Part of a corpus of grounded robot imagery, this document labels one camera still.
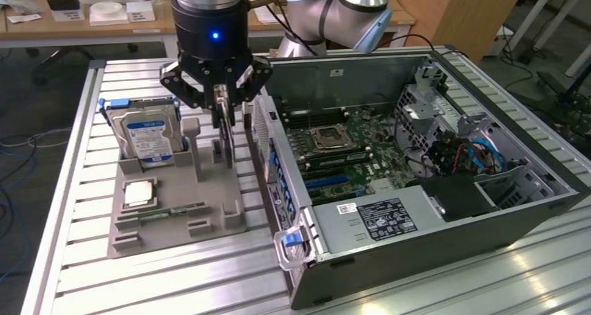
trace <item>motherboard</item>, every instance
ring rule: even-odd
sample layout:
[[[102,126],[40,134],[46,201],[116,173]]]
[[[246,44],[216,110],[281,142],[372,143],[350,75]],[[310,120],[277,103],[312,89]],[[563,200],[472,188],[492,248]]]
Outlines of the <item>motherboard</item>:
[[[282,113],[286,139],[313,205],[404,188],[416,179],[372,107]]]

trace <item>blue cable on floor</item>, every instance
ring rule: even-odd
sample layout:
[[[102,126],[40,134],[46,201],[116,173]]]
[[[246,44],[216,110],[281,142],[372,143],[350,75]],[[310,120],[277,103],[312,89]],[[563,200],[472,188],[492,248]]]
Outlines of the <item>blue cable on floor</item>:
[[[8,185],[0,187],[0,192],[6,197],[5,201],[0,201],[0,205],[5,206],[6,210],[9,212],[12,212],[12,214],[13,214],[13,216],[16,218],[16,222],[17,222],[17,224],[20,226],[20,230],[22,232],[22,238],[24,238],[24,252],[22,252],[22,256],[21,256],[18,262],[8,269],[8,271],[5,271],[4,275],[0,276],[0,282],[2,282],[2,280],[8,277],[8,275],[10,275],[10,273],[14,272],[14,270],[20,267],[20,265],[26,260],[28,252],[29,252],[29,248],[30,248],[30,243],[28,241],[26,228],[25,228],[25,224],[24,224],[24,221],[22,221],[22,217],[20,215],[18,208],[13,205],[13,203],[12,203],[9,197],[8,197],[8,194],[6,194],[5,190],[8,188],[12,188],[13,186],[16,186],[18,183],[21,183],[32,175],[32,172],[34,171],[34,167],[36,167],[37,164],[36,164],[36,161],[34,161],[34,157],[30,154],[17,154],[14,152],[9,152],[9,151],[5,151],[2,149],[0,149],[0,154],[5,154],[5,155],[16,157],[16,158],[24,158],[28,161],[30,161],[30,164],[29,164],[30,167],[29,167],[28,172],[25,173],[25,175],[22,175],[16,181],[9,183]]]
[[[16,217],[16,221],[18,222],[20,225],[20,230],[22,231],[22,237],[24,237],[24,242],[25,242],[25,250],[22,252],[22,256],[18,260],[18,262],[10,267],[10,269],[8,269],[8,271],[4,273],[4,275],[1,275],[0,277],[0,283],[1,281],[8,277],[8,275],[10,273],[13,273],[16,271],[16,269],[18,269],[20,265],[24,263],[24,261],[26,260],[28,257],[28,249],[29,249],[29,242],[28,242],[28,236],[26,236],[26,229],[25,229],[25,224],[22,222],[22,218],[20,217],[20,213],[18,213],[18,209],[16,208],[16,206],[12,206],[8,202],[0,202],[1,205],[8,206],[8,208],[12,208],[12,213]]]
[[[0,149],[0,154],[5,154],[5,155],[16,157],[16,158],[26,158],[30,161],[30,166],[28,168],[28,172],[25,173],[25,175],[22,175],[20,177],[20,179],[17,179],[16,181],[10,182],[8,185],[1,187],[1,189],[6,190],[8,188],[12,188],[18,183],[21,183],[33,174],[34,168],[37,167],[37,162],[34,160],[34,157],[28,154],[16,154],[16,153],[5,151],[2,149]]]

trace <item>cpu socket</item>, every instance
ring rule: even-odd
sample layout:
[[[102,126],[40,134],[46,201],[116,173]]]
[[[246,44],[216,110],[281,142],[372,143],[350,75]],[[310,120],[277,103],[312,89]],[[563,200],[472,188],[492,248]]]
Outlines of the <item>cpu socket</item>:
[[[310,136],[316,146],[314,152],[344,150],[356,146],[342,125],[312,128]]]

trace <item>red cable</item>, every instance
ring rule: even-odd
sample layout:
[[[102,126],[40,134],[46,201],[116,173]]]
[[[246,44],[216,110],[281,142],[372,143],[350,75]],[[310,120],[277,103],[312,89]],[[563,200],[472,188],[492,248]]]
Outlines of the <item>red cable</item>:
[[[455,153],[453,170],[451,171],[451,173],[455,173],[455,170],[457,169],[457,160],[460,158],[460,151],[463,147],[465,147],[465,144],[460,145],[460,147],[457,148],[457,152]]]

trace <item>wooden cabinet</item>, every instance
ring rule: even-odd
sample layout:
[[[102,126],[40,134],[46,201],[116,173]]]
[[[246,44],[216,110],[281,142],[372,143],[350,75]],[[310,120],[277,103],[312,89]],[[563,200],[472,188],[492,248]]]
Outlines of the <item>wooden cabinet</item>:
[[[517,0],[397,0],[416,18],[410,33],[451,44],[479,62]],[[409,37],[406,46],[425,45]]]

